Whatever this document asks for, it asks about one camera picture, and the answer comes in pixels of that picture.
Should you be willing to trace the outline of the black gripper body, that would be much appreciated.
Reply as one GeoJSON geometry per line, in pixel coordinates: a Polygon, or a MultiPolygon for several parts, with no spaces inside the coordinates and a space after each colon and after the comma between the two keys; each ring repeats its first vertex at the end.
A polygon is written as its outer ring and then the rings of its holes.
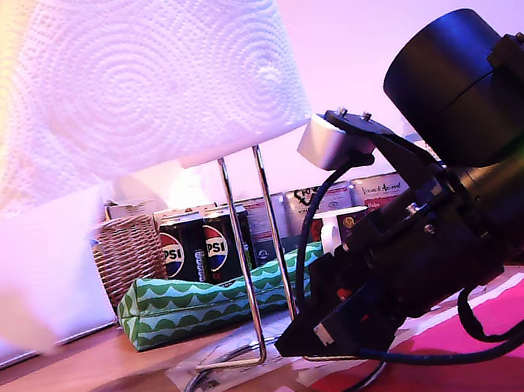
{"type": "Polygon", "coordinates": [[[343,243],[310,267],[311,298],[362,295],[393,330],[437,302],[503,271],[497,224],[483,197],[486,168],[439,176],[431,196],[408,190],[359,220],[343,243]]]}

